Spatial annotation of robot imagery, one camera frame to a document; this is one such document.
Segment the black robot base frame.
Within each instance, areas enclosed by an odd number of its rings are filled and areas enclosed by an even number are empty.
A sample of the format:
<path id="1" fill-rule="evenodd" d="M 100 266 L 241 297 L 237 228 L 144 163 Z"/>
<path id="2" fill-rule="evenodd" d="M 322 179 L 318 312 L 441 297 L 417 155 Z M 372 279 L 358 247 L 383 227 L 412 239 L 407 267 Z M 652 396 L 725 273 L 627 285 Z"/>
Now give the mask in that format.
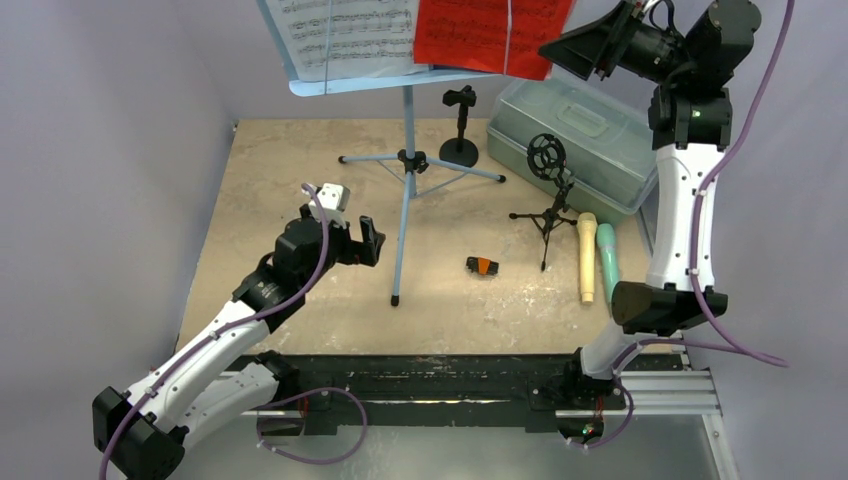
<path id="1" fill-rule="evenodd" d="M 625 413 L 622 386 L 591 380 L 575 354 L 243 355 L 227 371 L 268 367 L 279 377 L 275 401 L 305 435 L 341 426 L 506 427 L 594 440 L 602 417 Z"/>

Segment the mint green microphone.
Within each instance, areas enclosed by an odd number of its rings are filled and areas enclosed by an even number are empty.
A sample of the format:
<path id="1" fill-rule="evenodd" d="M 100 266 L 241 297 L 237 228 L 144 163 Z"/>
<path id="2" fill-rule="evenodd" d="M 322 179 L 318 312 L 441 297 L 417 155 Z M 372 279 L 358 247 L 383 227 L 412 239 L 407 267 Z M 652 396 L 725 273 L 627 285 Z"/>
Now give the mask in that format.
<path id="1" fill-rule="evenodd" d="M 605 298 L 607 304 L 611 305 L 615 287 L 620 281 L 617 237 L 614 227 L 608 223 L 599 224 L 595 240 L 601 262 Z"/>

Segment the cream yellow microphone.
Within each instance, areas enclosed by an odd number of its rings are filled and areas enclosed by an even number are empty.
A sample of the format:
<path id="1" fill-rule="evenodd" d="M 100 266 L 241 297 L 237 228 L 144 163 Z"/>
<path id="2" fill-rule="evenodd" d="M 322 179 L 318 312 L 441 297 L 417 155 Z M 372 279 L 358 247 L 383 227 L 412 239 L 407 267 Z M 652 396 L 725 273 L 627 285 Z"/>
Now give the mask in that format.
<path id="1" fill-rule="evenodd" d="M 577 219 L 579 237 L 579 293 L 583 305 L 591 305 L 595 298 L 595 236 L 597 220 L 594 214 L 583 212 Z"/>

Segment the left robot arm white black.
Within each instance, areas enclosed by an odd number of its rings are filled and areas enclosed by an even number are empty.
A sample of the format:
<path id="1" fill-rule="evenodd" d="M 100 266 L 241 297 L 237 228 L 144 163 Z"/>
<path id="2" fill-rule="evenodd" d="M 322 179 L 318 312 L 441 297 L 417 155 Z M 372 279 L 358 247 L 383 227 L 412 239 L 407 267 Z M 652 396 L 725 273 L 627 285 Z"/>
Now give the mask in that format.
<path id="1" fill-rule="evenodd" d="M 304 389 L 299 370 L 275 351 L 226 380 L 220 375 L 302 308 L 330 268 L 377 265 L 385 236 L 368 216 L 359 225 L 355 240 L 348 222 L 303 213 L 199 334 L 126 389 L 102 390 L 92 402 L 98 478 L 115 470 L 126 479 L 166 479 L 192 446 L 241 413 L 305 408 L 310 397 L 335 392 L 333 386 Z"/>

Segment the black round-base mic stand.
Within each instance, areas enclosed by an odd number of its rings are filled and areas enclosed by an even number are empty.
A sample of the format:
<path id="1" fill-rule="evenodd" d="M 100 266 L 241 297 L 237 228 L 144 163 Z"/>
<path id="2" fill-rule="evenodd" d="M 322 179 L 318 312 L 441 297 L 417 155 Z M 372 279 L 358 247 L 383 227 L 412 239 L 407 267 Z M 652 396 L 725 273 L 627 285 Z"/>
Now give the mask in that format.
<path id="1" fill-rule="evenodd" d="M 477 95 L 471 85 L 465 85 L 460 90 L 447 90 L 442 95 L 442 104 L 447 107 L 458 107 L 457 134 L 446 140 L 439 150 L 439 159 L 460 165 L 474 167 L 479 159 L 477 146 L 466 138 L 469 109 L 477 102 Z"/>

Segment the red sheet music page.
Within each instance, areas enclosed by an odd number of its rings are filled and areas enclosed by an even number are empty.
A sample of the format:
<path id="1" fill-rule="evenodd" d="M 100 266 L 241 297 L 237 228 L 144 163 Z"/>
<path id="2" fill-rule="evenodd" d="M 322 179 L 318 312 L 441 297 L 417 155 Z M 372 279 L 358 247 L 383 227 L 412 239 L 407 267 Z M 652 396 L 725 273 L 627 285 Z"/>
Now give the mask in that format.
<path id="1" fill-rule="evenodd" d="M 419 3 L 417 64 L 543 80 L 552 63 L 538 49 L 563 33 L 567 0 L 432 0 Z"/>

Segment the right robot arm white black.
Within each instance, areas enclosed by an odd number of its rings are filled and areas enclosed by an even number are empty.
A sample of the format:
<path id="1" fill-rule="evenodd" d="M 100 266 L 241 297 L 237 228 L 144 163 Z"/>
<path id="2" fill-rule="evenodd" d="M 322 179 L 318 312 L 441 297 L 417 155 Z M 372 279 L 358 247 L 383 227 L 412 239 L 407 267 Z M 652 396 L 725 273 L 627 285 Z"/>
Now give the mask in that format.
<path id="1" fill-rule="evenodd" d="M 611 318 L 579 352 L 561 392 L 584 407 L 647 344 L 711 323 L 728 298 L 715 288 L 711 237 L 720 168 L 728 161 L 733 107 L 728 82 L 761 24 L 749 1 L 714 1 L 687 32 L 656 26 L 651 1 L 622 1 L 602 18 L 542 45 L 539 54 L 587 79 L 623 68 L 654 83 L 648 125 L 659 204 L 653 255 L 641 282 L 614 288 Z"/>

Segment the blue music stand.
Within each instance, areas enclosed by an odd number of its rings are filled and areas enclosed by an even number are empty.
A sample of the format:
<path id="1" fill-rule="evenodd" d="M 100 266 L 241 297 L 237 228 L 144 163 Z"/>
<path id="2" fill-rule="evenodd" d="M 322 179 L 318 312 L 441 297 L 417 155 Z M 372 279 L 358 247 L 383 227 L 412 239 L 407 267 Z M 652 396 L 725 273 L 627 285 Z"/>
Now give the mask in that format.
<path id="1" fill-rule="evenodd" d="M 409 204 L 412 199 L 421 196 L 421 191 L 417 188 L 418 176 L 426 171 L 429 166 L 438 166 L 456 172 L 459 178 L 467 175 L 478 176 L 495 180 L 499 183 L 505 182 L 506 178 L 502 174 L 496 174 L 479 170 L 473 167 L 463 167 L 453 163 L 449 163 L 427 155 L 420 151 L 415 143 L 415 112 L 414 112 L 414 96 L 413 89 L 417 85 L 442 83 L 449 81 L 459 81 L 476 79 L 481 77 L 481 72 L 457 69 L 449 67 L 432 67 L 426 72 L 421 72 L 406 76 L 384 77 L 384 78 L 348 78 L 340 80 L 331 80 L 324 82 L 305 82 L 295 77 L 295 72 L 291 69 L 283 56 L 280 43 L 274 38 L 270 31 L 270 18 L 267 10 L 258 2 L 257 7 L 264 20 L 264 23 L 269 31 L 276 49 L 281 57 L 283 68 L 286 71 L 288 85 L 290 91 L 298 97 L 318 97 L 328 96 L 342 93 L 363 92 L 378 89 L 387 89 L 398 87 L 403 95 L 403 119 L 404 119 L 404 144 L 403 147 L 396 153 L 389 154 L 373 154 L 366 156 L 351 156 L 342 155 L 339 158 L 342 164 L 375 162 L 380 166 L 386 166 L 388 161 L 396 160 L 402 164 L 404 172 L 399 175 L 398 179 L 404 186 L 402 207 L 400 216 L 400 230 L 397 239 L 397 254 L 394 270 L 394 281 L 390 302 L 392 306 L 398 306 L 400 303 L 400 288 L 402 278 L 402 265 L 404 259 L 404 246 L 407 230 L 407 221 L 409 214 Z"/>

